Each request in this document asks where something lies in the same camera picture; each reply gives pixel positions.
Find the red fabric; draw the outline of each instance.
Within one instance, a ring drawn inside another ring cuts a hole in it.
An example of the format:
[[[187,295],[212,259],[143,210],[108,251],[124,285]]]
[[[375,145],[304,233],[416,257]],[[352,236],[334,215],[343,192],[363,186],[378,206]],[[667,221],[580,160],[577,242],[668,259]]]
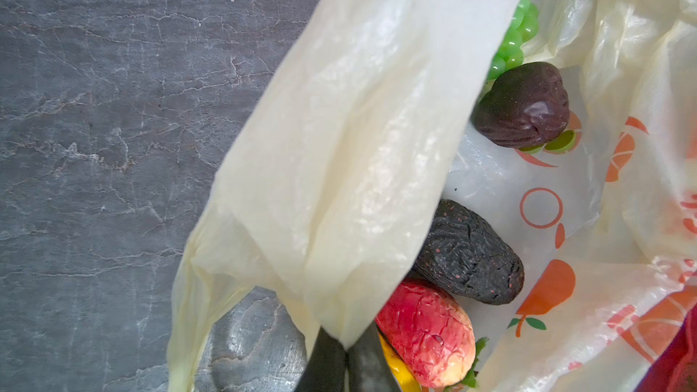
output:
[[[648,370],[636,392],[697,391],[697,308],[682,323],[673,342]]]

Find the cracked red fruit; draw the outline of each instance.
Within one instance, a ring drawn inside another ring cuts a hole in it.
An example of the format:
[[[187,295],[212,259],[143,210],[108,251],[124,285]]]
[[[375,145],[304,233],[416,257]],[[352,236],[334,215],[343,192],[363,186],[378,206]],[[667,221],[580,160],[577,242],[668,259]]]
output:
[[[405,279],[376,318],[380,330],[424,387],[461,381],[475,359],[475,335],[448,292]]]

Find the white plastic bag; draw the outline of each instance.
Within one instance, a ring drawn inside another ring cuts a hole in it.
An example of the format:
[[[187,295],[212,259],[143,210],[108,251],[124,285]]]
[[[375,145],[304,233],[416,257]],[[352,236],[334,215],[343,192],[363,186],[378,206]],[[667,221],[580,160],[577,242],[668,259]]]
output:
[[[351,344],[411,267],[444,181],[526,270],[510,305],[460,300],[489,350],[500,342],[481,390],[636,386],[671,337],[662,313],[641,315],[697,257],[696,0],[533,0],[526,61],[563,68],[578,145],[529,156],[468,126],[457,146],[517,1],[320,2],[187,243],[170,391],[191,387],[212,324],[254,285],[277,292],[309,347],[320,323]],[[697,294],[683,294],[686,310]],[[644,340],[656,324],[660,342]],[[591,381],[608,365],[617,383]]]

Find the bunch of green grapes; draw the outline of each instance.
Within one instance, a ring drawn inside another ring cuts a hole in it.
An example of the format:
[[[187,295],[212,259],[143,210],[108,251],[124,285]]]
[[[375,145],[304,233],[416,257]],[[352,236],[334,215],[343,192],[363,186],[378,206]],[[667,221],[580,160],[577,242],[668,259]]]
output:
[[[511,20],[511,26],[506,31],[501,47],[498,48],[492,59],[492,67],[486,78],[488,81],[492,81],[501,73],[523,64],[521,45],[536,36],[538,15],[539,10],[534,3],[530,3],[530,0],[521,0],[518,3]]]

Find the table surface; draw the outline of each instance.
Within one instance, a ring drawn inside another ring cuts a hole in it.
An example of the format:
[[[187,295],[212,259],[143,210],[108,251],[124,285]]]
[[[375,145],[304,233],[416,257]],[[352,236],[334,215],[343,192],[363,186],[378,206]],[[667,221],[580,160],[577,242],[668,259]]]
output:
[[[318,0],[0,0],[0,391],[165,391],[170,288],[216,167]],[[200,391],[291,391],[255,290]]]

